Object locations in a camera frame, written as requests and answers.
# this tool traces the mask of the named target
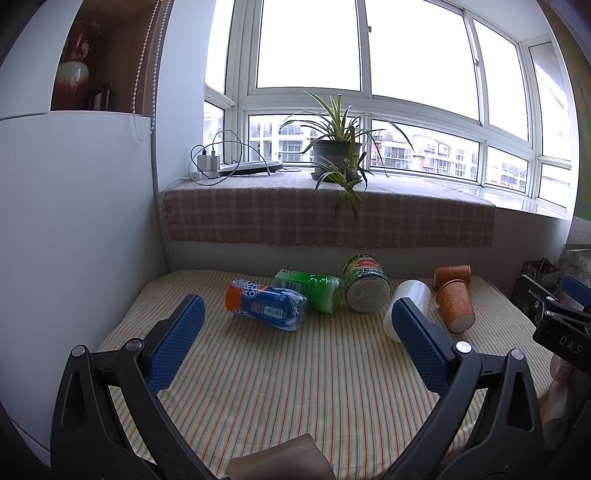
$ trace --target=spider plant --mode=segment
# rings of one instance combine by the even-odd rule
[[[314,191],[318,191],[318,188],[322,182],[328,177],[333,182],[337,183],[345,189],[343,194],[339,197],[335,204],[335,216],[337,215],[339,205],[344,198],[347,198],[351,210],[353,211],[353,217],[355,218],[355,226],[359,225],[359,207],[358,202],[361,202],[359,193],[355,191],[355,186],[360,184],[362,181],[365,182],[365,189],[368,187],[368,179],[366,173],[373,175],[369,170],[365,170],[362,165],[367,152],[363,152],[361,155],[355,153],[355,127],[349,126],[349,156],[343,159],[344,167],[338,167],[328,159],[319,164],[320,168],[324,173],[316,181],[316,188]]]
[[[331,181],[343,187],[345,191],[335,204],[335,215],[337,215],[341,201],[346,198],[349,202],[349,205],[351,206],[351,210],[353,211],[353,216],[355,217],[355,226],[357,226],[359,224],[358,203],[361,202],[361,197],[359,196],[359,193],[355,191],[355,186],[364,181],[365,189],[367,189],[368,179],[366,174],[371,173],[369,170],[365,170],[363,168],[363,161],[367,155],[367,152],[363,152],[361,155],[356,153],[359,149],[357,140],[361,140],[363,137],[371,139],[378,153],[379,161],[382,166],[384,166],[384,161],[382,159],[379,145],[376,143],[372,135],[373,132],[382,131],[384,129],[376,128],[368,130],[366,128],[361,128],[359,126],[361,122],[361,115],[349,118],[348,115],[351,106],[349,105],[347,108],[345,108],[345,110],[342,109],[341,95],[337,95],[336,100],[330,97],[330,105],[318,95],[313,93],[308,93],[308,95],[310,95],[323,108],[324,113],[319,115],[308,110],[293,113],[287,117],[287,119],[285,119],[283,124],[280,126],[280,129],[294,122],[298,122],[300,125],[313,128],[318,131],[318,133],[320,133],[318,137],[310,140],[309,145],[304,149],[304,151],[301,152],[302,154],[313,148],[314,145],[321,140],[338,142],[339,145],[343,143],[349,144],[349,154],[347,157],[339,158],[336,163],[335,161],[320,157],[318,161],[313,164],[321,172],[316,181],[315,191],[318,191],[318,188],[322,182],[327,179],[330,179]],[[316,118],[298,120],[293,118],[296,115],[313,115]],[[395,125],[393,122],[384,118],[377,119],[392,125],[398,132],[402,134],[406,142],[414,150],[411,141],[400,129],[400,127],[398,127],[398,125]]]
[[[378,152],[378,157],[380,159],[380,163],[384,165],[382,154],[379,151],[378,144],[374,140],[372,133],[384,130],[383,128],[375,128],[368,130],[366,128],[361,128],[359,126],[361,122],[361,116],[357,115],[354,117],[349,118],[349,109],[351,106],[349,105],[345,110],[342,109],[341,106],[341,95],[338,94],[336,96],[336,100],[330,97],[330,105],[326,103],[322,98],[318,95],[313,93],[308,93],[324,110],[323,113],[315,113],[310,110],[302,110],[301,112],[292,113],[288,116],[285,121],[281,124],[279,129],[286,127],[287,125],[291,125],[294,122],[298,122],[300,125],[304,127],[309,127],[315,129],[320,135],[316,138],[310,139],[309,145],[300,152],[301,154],[306,153],[309,149],[313,148],[314,145],[319,142],[320,140],[332,140],[336,142],[353,142],[357,140],[361,140],[362,137],[370,138],[373,142],[376,150]],[[296,115],[312,115],[316,117],[315,119],[305,119],[305,120],[298,120],[292,117]],[[392,125],[398,132],[402,134],[404,139],[408,142],[408,144],[413,148],[412,143],[406,136],[406,134],[400,129],[398,125],[391,122],[390,120],[386,120],[384,118],[377,118],[377,120],[381,120],[384,122],[389,123]]]

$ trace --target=metal screw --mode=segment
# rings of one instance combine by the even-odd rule
[[[80,355],[82,355],[84,352],[86,352],[86,349],[84,348],[84,345],[78,345],[78,346],[75,346],[75,347],[72,349],[72,355],[73,355],[73,356],[80,356]]]
[[[468,342],[458,342],[456,343],[456,349],[458,352],[470,353],[472,351],[472,345]]]
[[[139,338],[132,338],[129,342],[125,344],[125,348],[130,352],[135,352],[142,348],[142,340]]]
[[[525,355],[523,354],[523,352],[521,350],[518,350],[517,348],[515,348],[511,351],[511,356],[515,360],[523,360],[525,358]]]

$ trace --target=white cup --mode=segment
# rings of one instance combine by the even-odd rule
[[[431,290],[422,281],[407,280],[403,281],[394,291],[394,297],[392,298],[388,311],[384,316],[384,332],[386,332],[388,337],[398,343],[401,343],[401,341],[392,326],[392,307],[394,306],[394,302],[403,299],[404,297],[411,299],[417,308],[421,310],[422,314],[427,317],[429,313],[429,304],[431,303]]]

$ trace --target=green bottle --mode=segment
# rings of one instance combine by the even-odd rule
[[[340,278],[330,275],[311,275],[283,268],[275,275],[273,286],[301,293],[308,299],[308,305],[319,312],[334,313],[340,299]]]

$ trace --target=striped bed sheet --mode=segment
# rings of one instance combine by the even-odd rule
[[[178,271],[147,284],[100,350],[143,338],[189,293],[203,297],[206,323],[171,387],[158,396],[191,448],[221,477],[237,456],[310,433],[339,479],[372,479],[396,460],[438,396],[425,386],[404,347],[385,336],[385,307],[355,313],[341,304],[333,315],[308,311],[298,332],[284,332],[224,308],[236,277],[219,271]],[[392,280],[392,292],[402,280]],[[526,354],[538,398],[547,394],[551,353],[532,340],[531,322],[498,290],[473,277],[476,323],[452,335],[477,351]],[[429,318],[443,325],[434,295]],[[151,460],[121,391],[113,400],[136,453]],[[477,391],[450,447],[458,452],[474,426],[484,391]]]

